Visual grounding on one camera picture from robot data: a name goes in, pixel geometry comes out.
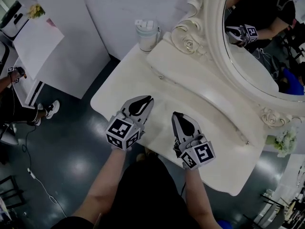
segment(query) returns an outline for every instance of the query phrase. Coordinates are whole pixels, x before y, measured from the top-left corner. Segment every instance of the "flower bouquet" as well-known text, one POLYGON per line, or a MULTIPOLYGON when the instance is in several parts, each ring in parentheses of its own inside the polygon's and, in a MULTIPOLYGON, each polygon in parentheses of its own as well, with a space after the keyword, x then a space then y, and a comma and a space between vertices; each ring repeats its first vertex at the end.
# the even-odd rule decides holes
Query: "flower bouquet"
POLYGON ((45 11, 39 4, 32 5, 30 7, 30 11, 28 12, 28 16, 30 19, 38 18, 44 14, 45 14, 45 11))
POLYGON ((278 150, 278 157, 291 154, 295 150, 296 143, 296 128, 294 127, 283 131, 278 136, 268 135, 266 139, 267 145, 273 145, 278 150))

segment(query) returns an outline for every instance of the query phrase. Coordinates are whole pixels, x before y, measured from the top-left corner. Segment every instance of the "blue object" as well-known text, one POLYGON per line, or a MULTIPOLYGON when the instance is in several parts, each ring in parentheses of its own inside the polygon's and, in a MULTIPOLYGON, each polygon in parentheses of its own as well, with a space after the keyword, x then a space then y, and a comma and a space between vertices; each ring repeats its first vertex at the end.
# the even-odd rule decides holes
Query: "blue object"
POLYGON ((229 221, 221 219, 221 220, 218 220, 217 223, 222 229, 233 229, 233 227, 229 221))
POLYGON ((285 93, 291 95, 304 95, 304 87, 300 84, 296 76, 286 68, 283 70, 283 74, 284 77, 287 78, 289 84, 289 88, 285 93))

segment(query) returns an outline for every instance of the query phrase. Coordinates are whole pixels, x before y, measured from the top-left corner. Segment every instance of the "mirror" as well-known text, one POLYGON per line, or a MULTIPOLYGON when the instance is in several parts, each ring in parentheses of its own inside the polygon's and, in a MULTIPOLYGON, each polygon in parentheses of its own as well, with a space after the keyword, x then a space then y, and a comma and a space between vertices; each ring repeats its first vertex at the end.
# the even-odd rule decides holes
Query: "mirror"
POLYGON ((226 0, 224 40, 234 67, 272 96, 305 102, 305 0, 226 0))

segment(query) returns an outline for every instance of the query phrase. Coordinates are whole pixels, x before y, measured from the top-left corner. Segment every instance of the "black shirt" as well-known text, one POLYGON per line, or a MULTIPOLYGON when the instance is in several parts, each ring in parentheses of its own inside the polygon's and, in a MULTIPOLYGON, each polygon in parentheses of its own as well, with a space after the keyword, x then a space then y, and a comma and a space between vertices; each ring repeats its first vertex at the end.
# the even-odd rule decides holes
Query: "black shirt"
POLYGON ((256 30, 268 28, 280 18, 292 25, 295 5, 292 0, 240 0, 225 21, 225 26, 252 25, 256 30))
MULTIPOLYGON (((61 220, 52 229, 92 229, 80 217, 61 220)), ((102 216, 99 229, 199 229, 178 194, 175 182, 157 156, 136 162, 124 172, 111 211, 102 216)))

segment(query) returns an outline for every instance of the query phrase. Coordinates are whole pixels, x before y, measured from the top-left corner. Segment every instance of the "black clothing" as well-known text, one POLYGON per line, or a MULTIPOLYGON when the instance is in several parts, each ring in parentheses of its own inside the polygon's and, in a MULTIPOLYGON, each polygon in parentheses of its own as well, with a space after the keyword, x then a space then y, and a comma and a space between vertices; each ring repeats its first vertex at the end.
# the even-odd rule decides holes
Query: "black clothing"
MULTIPOLYGON (((224 22, 224 26, 251 25, 256 30, 266 29, 276 18, 289 25, 295 18, 295 5, 292 0, 240 0, 236 8, 224 22)), ((245 48, 254 52, 256 48, 264 48, 270 40, 257 40, 245 48)))
POLYGON ((6 88, 0 93, 0 123, 17 121, 32 122, 36 117, 37 107, 35 109, 22 107, 16 93, 13 93, 11 88, 6 88))
MULTIPOLYGON (((79 217, 61 220, 53 229, 92 229, 79 217)), ((99 228, 199 228, 165 165, 156 155, 129 166, 119 183, 112 209, 99 228)))

